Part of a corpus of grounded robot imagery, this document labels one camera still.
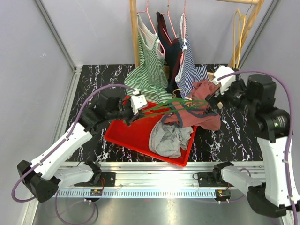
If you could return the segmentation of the red tank top grey trim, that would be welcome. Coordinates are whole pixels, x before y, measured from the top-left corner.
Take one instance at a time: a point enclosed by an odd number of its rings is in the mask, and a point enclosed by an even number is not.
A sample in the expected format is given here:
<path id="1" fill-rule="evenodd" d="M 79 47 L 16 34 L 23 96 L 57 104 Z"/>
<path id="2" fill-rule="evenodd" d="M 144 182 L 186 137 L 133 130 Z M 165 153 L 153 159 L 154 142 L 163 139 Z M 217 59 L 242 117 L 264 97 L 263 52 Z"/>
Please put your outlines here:
<path id="1" fill-rule="evenodd" d="M 209 80 L 195 82 L 190 94 L 184 99 L 205 100 L 208 95 L 213 94 L 218 87 Z M 178 128 L 200 126 L 205 130 L 218 131 L 221 128 L 220 115 L 212 110 L 209 104 L 204 111 L 180 111 L 165 114 L 161 122 L 168 125 L 175 125 Z"/>

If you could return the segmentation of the green plastic hanger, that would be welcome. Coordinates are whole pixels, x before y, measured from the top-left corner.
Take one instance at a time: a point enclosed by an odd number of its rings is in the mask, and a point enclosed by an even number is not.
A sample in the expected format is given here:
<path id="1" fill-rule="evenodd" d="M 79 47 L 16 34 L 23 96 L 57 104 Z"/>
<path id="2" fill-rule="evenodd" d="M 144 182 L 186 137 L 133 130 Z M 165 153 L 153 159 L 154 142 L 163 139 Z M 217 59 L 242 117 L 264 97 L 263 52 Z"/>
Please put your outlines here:
<path id="1" fill-rule="evenodd" d="M 148 102 L 148 106 L 142 109 L 139 120 L 153 118 L 166 113 L 177 113 L 180 111 L 205 111 L 208 102 L 206 100 L 187 100 L 182 98 L 172 98 L 163 103 Z"/>

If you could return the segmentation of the blue white striped tank top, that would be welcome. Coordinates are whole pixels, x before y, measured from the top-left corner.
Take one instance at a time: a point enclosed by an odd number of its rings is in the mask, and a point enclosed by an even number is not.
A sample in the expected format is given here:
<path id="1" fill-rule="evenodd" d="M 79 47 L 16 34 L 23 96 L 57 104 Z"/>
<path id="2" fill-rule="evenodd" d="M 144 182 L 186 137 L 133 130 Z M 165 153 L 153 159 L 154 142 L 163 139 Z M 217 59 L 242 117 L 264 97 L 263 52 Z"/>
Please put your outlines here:
<path id="1" fill-rule="evenodd" d="M 180 30 L 178 32 L 178 40 L 182 48 L 183 44 L 181 42 Z M 195 82 L 209 79 L 205 65 L 199 67 L 195 66 L 187 27 L 186 27 L 186 40 L 187 40 L 187 53 L 184 57 L 184 64 L 182 66 L 182 69 L 179 68 L 179 72 L 175 77 L 175 82 L 178 88 L 180 89 L 179 91 L 182 98 L 185 98 L 190 94 L 191 90 L 194 88 L 193 84 Z"/>

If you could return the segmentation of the navy maroon tank top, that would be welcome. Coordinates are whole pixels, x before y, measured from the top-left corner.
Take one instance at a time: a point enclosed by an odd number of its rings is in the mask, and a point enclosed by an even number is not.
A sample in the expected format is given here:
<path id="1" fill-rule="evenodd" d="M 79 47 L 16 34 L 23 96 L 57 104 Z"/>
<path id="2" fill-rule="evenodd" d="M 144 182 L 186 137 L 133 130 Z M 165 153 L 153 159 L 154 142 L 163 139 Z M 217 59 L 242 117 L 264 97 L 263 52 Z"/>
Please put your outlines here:
<path id="1" fill-rule="evenodd" d="M 180 59 L 182 55 L 182 48 L 179 40 L 176 38 L 171 41 L 167 32 L 164 16 L 160 12 L 157 15 L 157 34 L 162 46 L 165 49 L 165 61 L 169 66 L 168 86 L 166 91 L 170 94 L 178 88 L 175 77 L 177 76 L 180 68 Z"/>

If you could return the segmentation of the yellow plastic hanger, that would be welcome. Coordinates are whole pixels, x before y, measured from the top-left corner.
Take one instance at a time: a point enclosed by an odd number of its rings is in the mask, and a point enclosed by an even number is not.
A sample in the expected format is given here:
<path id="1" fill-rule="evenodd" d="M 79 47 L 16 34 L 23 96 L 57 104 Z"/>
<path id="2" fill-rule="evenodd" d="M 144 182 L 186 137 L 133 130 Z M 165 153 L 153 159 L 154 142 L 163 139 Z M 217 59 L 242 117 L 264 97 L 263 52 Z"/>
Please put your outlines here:
<path id="1" fill-rule="evenodd" d="M 242 50 L 242 35 L 246 25 L 246 15 L 239 9 L 236 10 L 233 18 L 233 54 L 232 67 L 238 69 L 240 65 L 240 55 Z"/>

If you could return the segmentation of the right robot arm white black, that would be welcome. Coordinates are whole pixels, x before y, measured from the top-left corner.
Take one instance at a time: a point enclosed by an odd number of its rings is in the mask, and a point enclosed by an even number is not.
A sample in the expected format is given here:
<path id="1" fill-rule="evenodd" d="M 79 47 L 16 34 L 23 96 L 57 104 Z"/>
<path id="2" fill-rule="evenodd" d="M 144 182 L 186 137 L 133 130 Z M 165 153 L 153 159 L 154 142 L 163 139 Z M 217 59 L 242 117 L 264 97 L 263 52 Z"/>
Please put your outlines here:
<path id="1" fill-rule="evenodd" d="M 241 191 L 254 212 L 279 218 L 288 210 L 300 210 L 300 195 L 292 178 L 289 140 L 291 116 L 274 106 L 276 83 L 268 75 L 252 74 L 244 82 L 238 73 L 212 81 L 218 89 L 206 97 L 213 108 L 228 103 L 243 112 L 260 146 L 265 181 L 240 171 L 231 162 L 214 166 L 212 180 L 217 186 L 231 184 Z"/>

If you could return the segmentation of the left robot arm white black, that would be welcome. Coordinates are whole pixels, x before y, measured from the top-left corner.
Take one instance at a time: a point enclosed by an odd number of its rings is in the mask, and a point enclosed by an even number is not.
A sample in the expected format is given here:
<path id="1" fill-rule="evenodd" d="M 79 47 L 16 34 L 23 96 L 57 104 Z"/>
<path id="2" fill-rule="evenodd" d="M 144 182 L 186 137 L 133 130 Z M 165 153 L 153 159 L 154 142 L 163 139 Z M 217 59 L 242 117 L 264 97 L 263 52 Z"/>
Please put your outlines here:
<path id="1" fill-rule="evenodd" d="M 89 142 L 107 121 L 119 120 L 131 125 L 144 116 L 148 103 L 142 94 L 126 99 L 101 95 L 102 103 L 85 108 L 65 134 L 48 150 L 28 162 L 17 165 L 21 183 L 40 203 L 51 199 L 58 190 L 77 184 L 96 186 L 104 182 L 100 164 L 86 161 L 81 166 L 60 170 L 60 166 L 82 145 Z"/>

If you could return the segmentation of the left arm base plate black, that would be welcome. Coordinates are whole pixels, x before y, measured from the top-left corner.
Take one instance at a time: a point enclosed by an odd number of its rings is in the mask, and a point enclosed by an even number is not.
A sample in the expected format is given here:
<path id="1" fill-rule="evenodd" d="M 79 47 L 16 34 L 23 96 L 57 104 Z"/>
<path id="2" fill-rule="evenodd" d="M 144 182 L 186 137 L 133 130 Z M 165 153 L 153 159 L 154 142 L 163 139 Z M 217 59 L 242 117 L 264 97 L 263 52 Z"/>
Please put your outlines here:
<path id="1" fill-rule="evenodd" d="M 81 182 L 75 184 L 76 187 L 100 187 L 102 183 L 105 187 L 114 187 L 116 182 L 116 172 L 102 172 L 100 180 L 96 184 Z"/>

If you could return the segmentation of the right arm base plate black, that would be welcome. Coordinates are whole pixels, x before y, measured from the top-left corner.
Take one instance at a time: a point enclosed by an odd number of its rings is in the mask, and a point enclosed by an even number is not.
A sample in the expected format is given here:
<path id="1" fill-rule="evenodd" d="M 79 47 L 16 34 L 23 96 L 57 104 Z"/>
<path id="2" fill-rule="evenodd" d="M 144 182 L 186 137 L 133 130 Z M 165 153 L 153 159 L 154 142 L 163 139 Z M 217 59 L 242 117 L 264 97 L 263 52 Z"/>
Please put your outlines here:
<path id="1" fill-rule="evenodd" d="M 197 172 L 193 174 L 193 178 L 199 187 L 224 187 L 224 184 L 215 180 L 212 172 Z"/>

